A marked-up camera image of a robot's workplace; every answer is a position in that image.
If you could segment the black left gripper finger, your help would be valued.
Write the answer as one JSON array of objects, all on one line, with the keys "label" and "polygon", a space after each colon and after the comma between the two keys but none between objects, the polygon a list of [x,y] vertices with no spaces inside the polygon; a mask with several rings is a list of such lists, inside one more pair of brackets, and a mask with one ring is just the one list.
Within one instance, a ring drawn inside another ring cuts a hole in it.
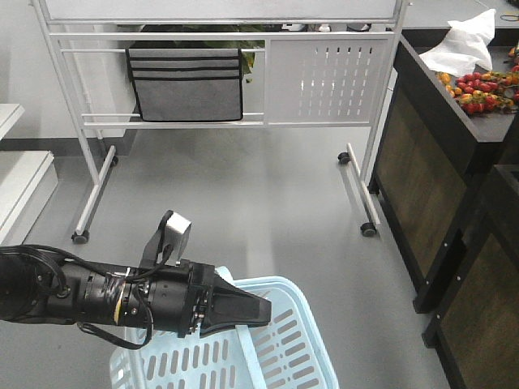
[{"label": "black left gripper finger", "polygon": [[213,278],[201,335],[210,336],[237,325],[264,327],[272,318],[272,303],[230,284],[218,274]]}]

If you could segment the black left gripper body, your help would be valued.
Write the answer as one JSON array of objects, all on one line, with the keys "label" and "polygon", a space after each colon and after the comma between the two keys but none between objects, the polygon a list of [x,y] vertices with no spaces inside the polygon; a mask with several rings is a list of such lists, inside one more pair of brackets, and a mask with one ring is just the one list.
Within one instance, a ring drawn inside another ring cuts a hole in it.
[{"label": "black left gripper body", "polygon": [[209,318],[215,267],[187,260],[133,283],[122,298],[121,325],[171,331],[183,338]]}]

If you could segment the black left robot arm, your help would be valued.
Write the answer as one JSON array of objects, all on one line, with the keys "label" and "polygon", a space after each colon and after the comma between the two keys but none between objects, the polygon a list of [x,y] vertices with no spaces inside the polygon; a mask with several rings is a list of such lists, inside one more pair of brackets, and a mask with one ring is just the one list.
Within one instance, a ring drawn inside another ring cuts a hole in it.
[{"label": "black left robot arm", "polygon": [[154,331],[210,336],[262,327],[270,301],[225,281],[212,265],[182,259],[124,267],[50,246],[1,248],[1,319],[76,325],[116,346],[139,349]]}]

